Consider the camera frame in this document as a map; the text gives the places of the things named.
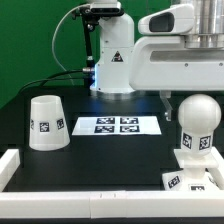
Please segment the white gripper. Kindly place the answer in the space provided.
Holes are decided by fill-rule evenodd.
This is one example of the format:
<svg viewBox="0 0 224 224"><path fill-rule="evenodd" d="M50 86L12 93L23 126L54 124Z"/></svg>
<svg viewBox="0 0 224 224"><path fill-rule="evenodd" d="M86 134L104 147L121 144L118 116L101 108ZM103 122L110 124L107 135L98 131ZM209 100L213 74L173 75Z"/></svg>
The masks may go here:
<svg viewBox="0 0 224 224"><path fill-rule="evenodd" d="M170 91L224 91L224 49L187 49L180 36L142 37L133 49L129 83L160 91L171 121Z"/></svg>

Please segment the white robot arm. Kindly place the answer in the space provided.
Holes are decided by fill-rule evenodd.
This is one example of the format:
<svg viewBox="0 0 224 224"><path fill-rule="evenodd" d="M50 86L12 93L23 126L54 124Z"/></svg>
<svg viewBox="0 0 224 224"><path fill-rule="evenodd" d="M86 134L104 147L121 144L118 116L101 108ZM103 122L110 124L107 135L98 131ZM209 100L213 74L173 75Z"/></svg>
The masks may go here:
<svg viewBox="0 0 224 224"><path fill-rule="evenodd" d="M99 17L94 94L224 90L224 0L171 0L135 23L118 0L88 0Z"/></svg>

